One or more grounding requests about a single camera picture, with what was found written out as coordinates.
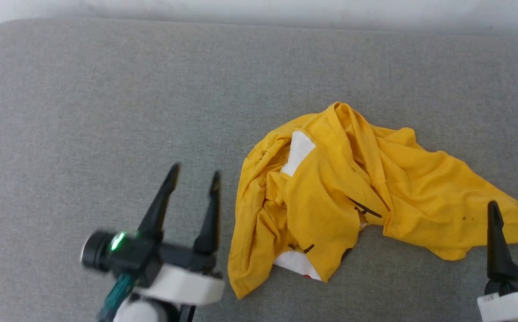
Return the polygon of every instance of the wrinkled fabric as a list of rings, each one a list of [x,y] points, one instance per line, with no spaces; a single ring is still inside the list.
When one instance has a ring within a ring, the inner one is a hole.
[[[425,151],[411,128],[373,126],[336,102],[273,130],[244,160],[230,283],[238,298],[246,296],[288,251],[304,254],[326,282],[366,225],[442,259],[462,259],[487,243],[491,200],[507,241],[518,242],[517,200],[463,161]]]

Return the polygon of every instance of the white fabric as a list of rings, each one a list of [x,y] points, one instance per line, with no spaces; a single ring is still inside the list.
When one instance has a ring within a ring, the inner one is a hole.
[[[289,153],[289,160],[281,169],[282,173],[286,173],[291,177],[294,175],[296,168],[306,158],[306,156],[314,149],[316,145],[306,134],[300,131],[294,131],[291,138],[291,151]]]
[[[275,259],[275,265],[299,273],[300,275],[308,275],[311,279],[319,280],[320,275],[316,269],[310,264],[305,254],[298,251],[286,251]]]

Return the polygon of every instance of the green led light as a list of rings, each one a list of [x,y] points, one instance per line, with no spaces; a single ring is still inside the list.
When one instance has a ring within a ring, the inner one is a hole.
[[[118,245],[120,245],[120,242],[124,239],[125,235],[126,235],[126,233],[119,233],[116,237],[114,237],[110,248],[112,250],[115,250],[116,248],[118,248]]]

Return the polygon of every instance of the black print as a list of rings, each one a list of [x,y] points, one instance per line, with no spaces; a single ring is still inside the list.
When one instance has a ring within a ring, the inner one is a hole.
[[[347,197],[348,199],[350,199],[351,202],[353,202],[356,206],[354,207],[356,210],[358,210],[359,212],[361,212],[362,214],[366,214],[366,213],[369,213],[369,214],[372,214],[378,218],[382,218],[382,215],[381,214],[378,214],[377,212],[373,212],[372,210],[370,210],[369,208],[367,208],[367,206],[364,206],[363,204],[357,202],[356,200],[353,200],[352,198],[349,198]]]
[[[295,246],[293,245],[292,243],[289,244],[289,247],[292,249],[292,250],[300,250],[302,251],[304,254],[308,253],[313,247],[314,247],[314,244],[310,245],[309,247],[306,247],[306,249],[300,249],[299,246]]]

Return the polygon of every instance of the gray table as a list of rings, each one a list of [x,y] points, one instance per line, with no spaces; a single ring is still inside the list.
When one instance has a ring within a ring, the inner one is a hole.
[[[165,222],[189,244],[223,173],[226,273],[246,153],[336,100],[416,130],[518,198],[518,38],[24,20],[0,25],[0,321],[91,321],[112,279],[84,271],[96,228],[133,230],[183,163]],[[518,245],[511,247],[518,261]],[[275,267],[198,321],[476,321],[485,249],[456,263],[365,230],[324,284]]]

